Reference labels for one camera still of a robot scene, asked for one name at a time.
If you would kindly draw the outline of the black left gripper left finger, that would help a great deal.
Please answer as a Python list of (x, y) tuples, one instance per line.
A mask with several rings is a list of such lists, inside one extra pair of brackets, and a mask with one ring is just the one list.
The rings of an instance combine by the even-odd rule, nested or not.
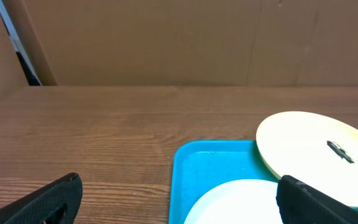
[(69, 173), (0, 208), (0, 224), (73, 224), (82, 196), (80, 176)]

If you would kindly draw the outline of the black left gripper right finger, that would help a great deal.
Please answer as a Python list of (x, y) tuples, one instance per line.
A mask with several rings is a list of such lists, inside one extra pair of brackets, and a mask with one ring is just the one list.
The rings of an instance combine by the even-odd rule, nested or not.
[(277, 205), (283, 224), (358, 224), (358, 211), (284, 175), (278, 181)]

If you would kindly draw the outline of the white plate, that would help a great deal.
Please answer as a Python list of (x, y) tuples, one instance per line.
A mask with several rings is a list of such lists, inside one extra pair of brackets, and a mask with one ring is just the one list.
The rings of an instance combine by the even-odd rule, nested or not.
[(192, 206), (185, 224), (282, 224), (276, 182), (233, 180), (206, 192)]

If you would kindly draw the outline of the yellow-green plate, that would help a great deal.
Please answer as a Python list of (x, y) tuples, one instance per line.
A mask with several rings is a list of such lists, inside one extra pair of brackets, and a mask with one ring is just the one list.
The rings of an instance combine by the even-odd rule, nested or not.
[(287, 111), (261, 122), (256, 143), (278, 179), (291, 175), (358, 208), (358, 129), (320, 114)]

